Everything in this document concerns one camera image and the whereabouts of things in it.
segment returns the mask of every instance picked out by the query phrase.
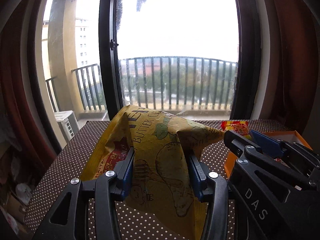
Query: brown tablecloth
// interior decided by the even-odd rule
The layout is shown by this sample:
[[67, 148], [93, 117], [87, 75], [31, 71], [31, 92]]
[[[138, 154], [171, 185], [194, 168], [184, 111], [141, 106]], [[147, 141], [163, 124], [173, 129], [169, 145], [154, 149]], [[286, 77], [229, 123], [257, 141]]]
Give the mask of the brown tablecloth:
[[[197, 121], [220, 129], [221, 121]], [[53, 202], [65, 185], [75, 177], [79, 177], [87, 163], [100, 136], [109, 121], [90, 121], [71, 139], [50, 166], [29, 202], [25, 215], [25, 223], [32, 231], [36, 231]], [[287, 131], [288, 128], [274, 120], [249, 120], [249, 128], [260, 132]], [[205, 148], [201, 160], [210, 170], [226, 178], [223, 165], [228, 149], [223, 141]], [[233, 239], [234, 205], [229, 201], [229, 223], [227, 240]], [[139, 212], [126, 206], [125, 202], [116, 203], [119, 226], [123, 240], [139, 239], [183, 239], [162, 225], [153, 214]], [[89, 204], [89, 239], [95, 239], [94, 201]]]

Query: open box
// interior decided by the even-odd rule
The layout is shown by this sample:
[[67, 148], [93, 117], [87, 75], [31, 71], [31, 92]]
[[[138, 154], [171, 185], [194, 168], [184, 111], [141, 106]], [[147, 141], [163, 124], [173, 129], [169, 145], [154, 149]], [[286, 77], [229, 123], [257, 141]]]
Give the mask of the open box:
[[[302, 136], [297, 131], [265, 132], [263, 134], [275, 140], [281, 139], [290, 143], [298, 142], [312, 150], [310, 145], [302, 138]], [[228, 152], [228, 157], [227, 157], [226, 163], [224, 164], [224, 170], [228, 178], [231, 175], [233, 166], [235, 165], [235, 161], [237, 160], [237, 158], [238, 157], [235, 154], [233, 154], [230, 151]]]

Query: door latch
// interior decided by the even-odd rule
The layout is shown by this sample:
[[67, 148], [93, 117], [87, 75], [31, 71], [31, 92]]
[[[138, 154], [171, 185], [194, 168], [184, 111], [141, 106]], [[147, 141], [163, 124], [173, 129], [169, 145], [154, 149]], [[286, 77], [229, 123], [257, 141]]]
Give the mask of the door latch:
[[110, 41], [110, 49], [114, 50], [119, 44], [116, 43], [114, 40]]

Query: white outdoor unit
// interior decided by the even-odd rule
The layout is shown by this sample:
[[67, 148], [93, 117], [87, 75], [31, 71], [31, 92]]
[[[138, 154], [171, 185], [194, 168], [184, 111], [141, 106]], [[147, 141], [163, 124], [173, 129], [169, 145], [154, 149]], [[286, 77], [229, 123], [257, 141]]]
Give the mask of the white outdoor unit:
[[70, 141], [79, 131], [78, 121], [73, 111], [56, 112], [54, 116], [66, 140]]

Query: glass pane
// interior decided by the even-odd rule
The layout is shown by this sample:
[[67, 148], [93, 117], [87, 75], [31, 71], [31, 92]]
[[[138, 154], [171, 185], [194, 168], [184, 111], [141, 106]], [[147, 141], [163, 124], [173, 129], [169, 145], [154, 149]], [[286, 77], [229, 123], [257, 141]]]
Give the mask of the glass pane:
[[46, 88], [42, 92], [46, 110], [54, 112], [66, 141], [87, 120], [108, 118], [100, 74], [99, 3], [43, 0], [38, 14], [36, 35], [41, 35], [42, 62], [37, 62], [37, 68], [43, 69], [38, 71], [38, 80]]
[[118, 0], [124, 104], [228, 119], [239, 34], [235, 0]]

